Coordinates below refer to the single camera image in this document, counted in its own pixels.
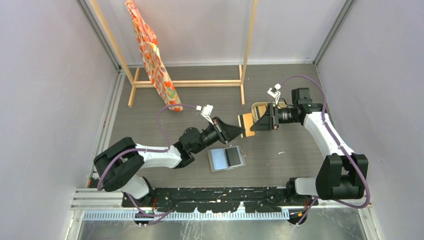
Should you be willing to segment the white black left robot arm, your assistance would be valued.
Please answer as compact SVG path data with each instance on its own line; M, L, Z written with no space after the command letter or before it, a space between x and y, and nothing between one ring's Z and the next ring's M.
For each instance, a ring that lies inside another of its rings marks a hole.
M141 207L148 207L154 199L152 187L145 177L137 176L140 169L184 168L195 160L195 154L216 142L227 144L244 132L243 126L213 117L206 129L189 127L177 142L166 147L145 146L124 137L93 159L99 174L96 188L106 192L121 190Z

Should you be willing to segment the grey card holder wallet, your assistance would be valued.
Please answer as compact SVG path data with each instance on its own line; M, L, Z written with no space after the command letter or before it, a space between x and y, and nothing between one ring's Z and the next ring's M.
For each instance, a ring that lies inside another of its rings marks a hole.
M209 149L207 154L212 173L246 166L245 156L239 145Z

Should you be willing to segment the gold card black stripe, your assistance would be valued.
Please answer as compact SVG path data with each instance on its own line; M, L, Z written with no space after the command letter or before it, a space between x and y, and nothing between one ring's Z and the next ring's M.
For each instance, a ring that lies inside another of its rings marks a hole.
M255 131L251 130L251 127L254 124L254 119L252 113L244 113L237 116L239 127L244 129L244 132L240 135L242 138L253 137Z

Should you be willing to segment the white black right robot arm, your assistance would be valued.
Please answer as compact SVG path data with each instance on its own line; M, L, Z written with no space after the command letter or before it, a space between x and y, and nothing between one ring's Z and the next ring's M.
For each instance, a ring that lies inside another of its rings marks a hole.
M285 198L299 205L306 196L322 200L351 200L369 197L366 183L369 161L346 145L335 130L324 105L315 103L308 88L291 91L292 103L280 102L280 92L271 88L274 102L257 102L251 107L251 131L273 131L281 124L299 123L312 135L323 157L315 177L292 177L286 184Z

